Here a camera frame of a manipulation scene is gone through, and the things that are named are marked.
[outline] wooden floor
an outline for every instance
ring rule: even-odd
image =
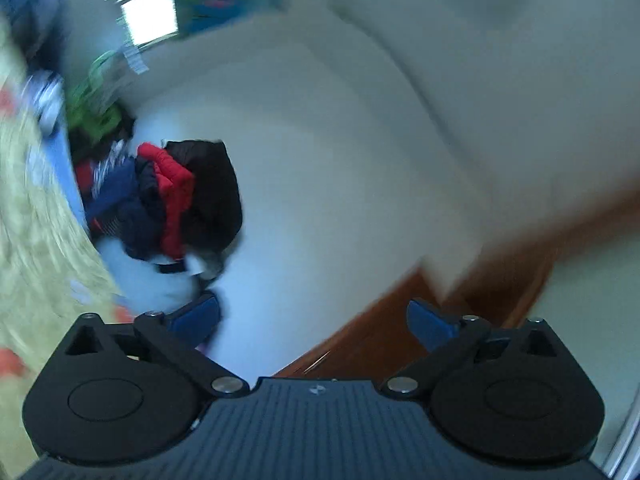
[[[427,352],[406,326],[412,298],[436,299],[421,270],[415,270],[340,331],[292,362],[276,377],[372,379],[380,384]]]

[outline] window frame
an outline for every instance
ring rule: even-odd
[[[154,40],[149,40],[149,41],[145,41],[145,43],[140,43],[140,44],[136,44],[135,41],[133,40],[133,35],[131,33],[131,28],[129,27],[129,22],[127,21],[126,18],[126,14],[124,12],[124,5],[128,4],[129,2],[131,2],[133,0],[116,0],[116,2],[119,4],[120,6],[120,11],[122,13],[122,21],[124,22],[125,26],[127,27],[127,32],[129,33],[129,37],[131,39],[131,43],[140,51],[142,50],[146,50],[158,43],[161,43],[161,41],[164,40],[168,40],[169,38],[174,38],[175,36],[178,35],[178,28],[176,26],[175,32],[170,32],[169,34],[165,34],[164,36],[159,36],[158,38],[155,38]]]

